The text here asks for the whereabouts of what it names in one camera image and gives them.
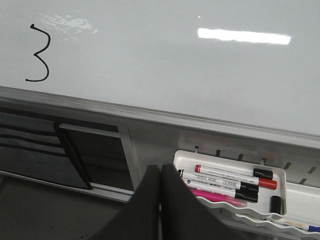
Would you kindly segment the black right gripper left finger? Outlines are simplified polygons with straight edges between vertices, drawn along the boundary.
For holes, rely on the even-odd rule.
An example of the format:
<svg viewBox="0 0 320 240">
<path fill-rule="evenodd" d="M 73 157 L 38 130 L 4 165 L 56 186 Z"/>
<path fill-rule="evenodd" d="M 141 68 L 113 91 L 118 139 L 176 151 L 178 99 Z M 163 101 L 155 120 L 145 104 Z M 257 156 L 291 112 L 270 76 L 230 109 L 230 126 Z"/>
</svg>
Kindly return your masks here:
<svg viewBox="0 0 320 240">
<path fill-rule="evenodd" d="M 125 206 L 92 240 L 156 240 L 159 235 L 160 169 L 149 165 Z"/>
</svg>

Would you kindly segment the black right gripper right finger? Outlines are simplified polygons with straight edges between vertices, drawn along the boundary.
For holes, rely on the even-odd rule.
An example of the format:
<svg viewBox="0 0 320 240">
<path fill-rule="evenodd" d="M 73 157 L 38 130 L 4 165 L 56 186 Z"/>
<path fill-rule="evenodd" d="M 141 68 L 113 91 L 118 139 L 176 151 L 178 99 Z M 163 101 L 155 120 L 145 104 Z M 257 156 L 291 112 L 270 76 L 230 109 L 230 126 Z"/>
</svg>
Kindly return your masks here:
<svg viewBox="0 0 320 240">
<path fill-rule="evenodd" d="M 243 240 L 196 199 L 172 163 L 160 174 L 161 231 L 164 240 Z"/>
</svg>

